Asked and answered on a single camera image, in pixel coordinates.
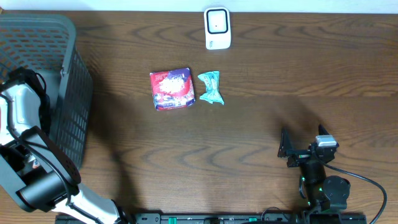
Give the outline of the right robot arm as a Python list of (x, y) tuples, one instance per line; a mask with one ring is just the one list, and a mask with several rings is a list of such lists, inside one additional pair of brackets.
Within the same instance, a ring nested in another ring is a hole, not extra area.
[(296, 149), (287, 130), (281, 131), (277, 156), (287, 159), (287, 167), (298, 167), (301, 172), (299, 191), (310, 208), (318, 213), (340, 212), (347, 209), (350, 182), (340, 176), (327, 176), (326, 165), (335, 158), (339, 147), (335, 138), (322, 126), (307, 149)]

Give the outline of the red purple snack pack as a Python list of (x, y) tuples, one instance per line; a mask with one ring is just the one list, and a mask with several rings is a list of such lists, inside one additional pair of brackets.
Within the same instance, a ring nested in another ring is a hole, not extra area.
[(193, 79), (189, 68), (150, 73), (157, 111), (186, 108), (195, 103)]

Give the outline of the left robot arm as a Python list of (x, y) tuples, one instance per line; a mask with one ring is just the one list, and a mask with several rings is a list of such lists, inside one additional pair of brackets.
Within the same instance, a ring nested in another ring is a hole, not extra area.
[(1, 84), (1, 187), (27, 211), (58, 212), (83, 223), (134, 223), (116, 202), (82, 184), (74, 162), (49, 138), (43, 76), (19, 67)]

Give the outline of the teal snack wrapper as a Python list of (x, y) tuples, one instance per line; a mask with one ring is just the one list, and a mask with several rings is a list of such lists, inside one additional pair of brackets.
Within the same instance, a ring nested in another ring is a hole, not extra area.
[(220, 72), (205, 72), (200, 74), (198, 78), (205, 84), (206, 88), (206, 92), (200, 96), (200, 99), (205, 100), (211, 104), (221, 103), (223, 105), (224, 100), (219, 91)]

